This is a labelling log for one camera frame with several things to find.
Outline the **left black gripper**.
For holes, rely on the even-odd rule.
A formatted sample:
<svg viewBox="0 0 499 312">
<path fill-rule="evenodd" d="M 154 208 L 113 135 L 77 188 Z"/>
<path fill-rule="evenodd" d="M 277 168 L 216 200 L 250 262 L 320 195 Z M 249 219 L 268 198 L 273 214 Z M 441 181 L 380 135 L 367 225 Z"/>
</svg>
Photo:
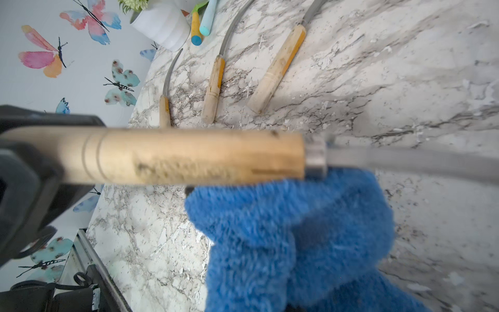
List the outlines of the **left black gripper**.
<svg viewBox="0 0 499 312">
<path fill-rule="evenodd" d="M 62 167 L 31 143 L 1 139 L 1 264 L 39 250 L 55 234 L 51 223 L 93 185 L 62 181 Z"/>
</svg>

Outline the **blue rag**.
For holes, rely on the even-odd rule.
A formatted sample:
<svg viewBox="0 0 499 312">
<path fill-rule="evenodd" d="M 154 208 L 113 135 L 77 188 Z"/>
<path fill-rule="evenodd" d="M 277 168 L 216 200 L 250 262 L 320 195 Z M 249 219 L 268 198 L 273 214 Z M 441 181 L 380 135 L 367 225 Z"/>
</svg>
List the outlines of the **blue rag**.
<svg viewBox="0 0 499 312">
<path fill-rule="evenodd" d="M 395 222 L 375 175 L 196 187 L 185 200 L 213 243 L 207 311 L 425 311 L 378 270 Z"/>
</svg>

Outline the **sickle wooden handle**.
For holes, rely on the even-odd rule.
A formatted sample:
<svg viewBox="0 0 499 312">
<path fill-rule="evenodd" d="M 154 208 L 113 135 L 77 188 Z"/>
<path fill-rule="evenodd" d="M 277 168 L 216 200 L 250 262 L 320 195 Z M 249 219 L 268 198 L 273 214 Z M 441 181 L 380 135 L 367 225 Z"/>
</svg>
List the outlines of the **sickle wooden handle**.
<svg viewBox="0 0 499 312">
<path fill-rule="evenodd" d="M 296 24 L 287 36 L 278 54 L 275 56 L 264 77 L 247 103 L 255 114 L 262 114 L 281 83 L 296 53 L 303 44 L 307 28 L 317 11 L 325 4 L 324 0 L 315 0 L 308 8 L 301 22 Z"/>
<path fill-rule="evenodd" d="M 498 182 L 498 160 L 411 148 L 338 146 L 299 133 L 228 129 L 19 127 L 3 138 L 33 145 L 71 184 L 249 185 L 323 178 L 330 167 Z"/>
<path fill-rule="evenodd" d="M 222 78 L 224 74 L 224 69 L 226 65 L 225 52 L 228 45 L 229 39 L 235 27 L 240 22 L 240 19 L 244 13 L 248 10 L 248 7 L 254 2 L 254 0 L 249 0 L 237 13 L 237 15 L 232 20 L 230 26 L 228 27 L 222 45 L 220 47 L 219 54 L 216 56 L 213 69 L 209 78 L 209 84 L 205 93 L 203 101 L 203 109 L 201 112 L 201 121 L 205 124 L 211 124 L 214 122 L 216 117 L 216 112 L 218 109 L 218 101 L 220 97 L 220 89 L 222 85 Z"/>
<path fill-rule="evenodd" d="M 172 76 L 172 72 L 174 70 L 175 64 L 180 57 L 181 53 L 183 51 L 183 48 L 181 48 L 177 55 L 173 58 L 170 67 L 168 69 L 168 72 L 166 74 L 166 78 L 164 81 L 164 86 L 163 86 L 163 91 L 162 95 L 160 97 L 159 101 L 159 127 L 162 129 L 170 128 L 172 126 L 171 123 L 171 116 L 170 116 L 170 79 Z"/>
</svg>

